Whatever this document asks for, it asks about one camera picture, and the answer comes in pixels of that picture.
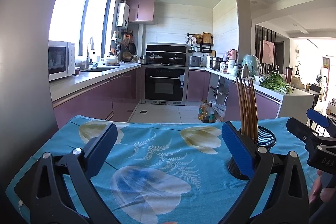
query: cooking oil bottle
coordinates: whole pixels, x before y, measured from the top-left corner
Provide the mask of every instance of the cooking oil bottle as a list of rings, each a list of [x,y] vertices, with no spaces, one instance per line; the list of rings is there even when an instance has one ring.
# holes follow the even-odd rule
[[[203,123],[214,122],[215,110],[212,107],[212,104],[209,103],[207,108],[204,110],[203,114]]]
[[[199,120],[203,120],[203,115],[204,115],[204,110],[207,108],[207,101],[204,100],[202,101],[202,104],[199,106],[199,110],[198,110],[198,119]]]

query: leafy greens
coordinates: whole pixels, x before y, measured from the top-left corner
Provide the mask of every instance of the leafy greens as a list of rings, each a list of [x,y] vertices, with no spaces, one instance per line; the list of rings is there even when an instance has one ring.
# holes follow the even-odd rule
[[[260,86],[287,94],[292,92],[291,86],[276,72],[271,72],[266,79],[260,82]]]

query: wooden cutting board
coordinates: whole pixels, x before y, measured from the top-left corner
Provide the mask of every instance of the wooden cutting board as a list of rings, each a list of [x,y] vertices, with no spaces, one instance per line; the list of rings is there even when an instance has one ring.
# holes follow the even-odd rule
[[[203,44],[212,45],[211,34],[208,32],[203,33]]]

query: microwave oven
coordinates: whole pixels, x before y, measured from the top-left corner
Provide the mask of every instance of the microwave oven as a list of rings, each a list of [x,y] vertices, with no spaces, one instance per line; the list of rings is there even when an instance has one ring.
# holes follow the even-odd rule
[[[63,41],[49,41],[49,81],[75,74],[75,44]]]

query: mint green appliance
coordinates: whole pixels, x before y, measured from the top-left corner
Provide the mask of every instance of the mint green appliance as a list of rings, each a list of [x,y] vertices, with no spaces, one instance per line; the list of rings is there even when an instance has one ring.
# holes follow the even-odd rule
[[[244,66],[244,64],[247,64],[250,70],[250,76],[254,75],[262,75],[263,69],[261,66],[261,63],[258,58],[256,58],[254,55],[247,54],[243,58],[243,62],[241,63],[241,66]]]

